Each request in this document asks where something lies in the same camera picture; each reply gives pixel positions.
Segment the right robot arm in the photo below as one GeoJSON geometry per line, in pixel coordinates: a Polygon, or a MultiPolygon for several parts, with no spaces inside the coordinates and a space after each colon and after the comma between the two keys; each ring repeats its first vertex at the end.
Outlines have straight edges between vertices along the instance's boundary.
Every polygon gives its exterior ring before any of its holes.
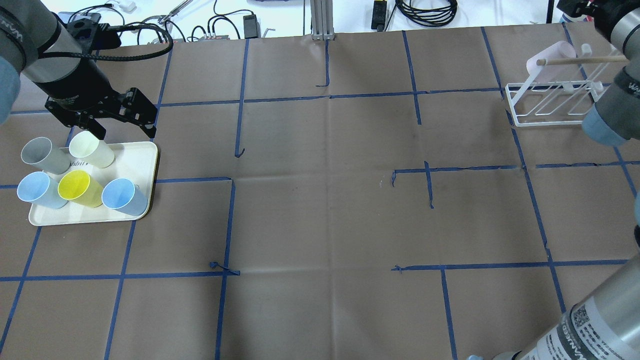
{"type": "Polygon", "coordinates": [[[639,358],[639,255],[628,260],[557,262],[548,246],[531,171],[599,168],[599,162],[527,162],[517,128],[581,125],[592,141],[619,148],[639,138],[639,2],[637,0],[560,0],[569,18],[594,18],[594,27],[608,41],[610,52],[597,57],[588,43],[576,50],[573,38],[546,48],[528,47],[528,76],[523,82],[502,82],[486,29],[480,29],[497,89],[506,101],[506,116],[519,164],[468,166],[467,171],[519,171],[541,235],[551,278],[565,306],[557,268],[619,265],[601,285],[570,308],[531,344],[496,354],[497,360],[637,360],[639,358]]]}

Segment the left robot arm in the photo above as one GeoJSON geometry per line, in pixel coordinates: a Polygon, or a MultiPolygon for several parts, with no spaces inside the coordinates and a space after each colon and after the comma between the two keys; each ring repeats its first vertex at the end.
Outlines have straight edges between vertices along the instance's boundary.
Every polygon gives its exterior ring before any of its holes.
{"type": "Polygon", "coordinates": [[[9,117],[25,75],[47,96],[45,108],[67,128],[78,127],[102,140],[99,119],[135,125],[153,139],[157,107],[138,89],[113,89],[96,62],[134,62],[170,52],[166,48],[143,55],[96,55],[116,49],[122,32],[165,30],[150,23],[110,26],[89,19],[63,22],[39,0],[3,0],[0,5],[1,121],[9,117]]]}

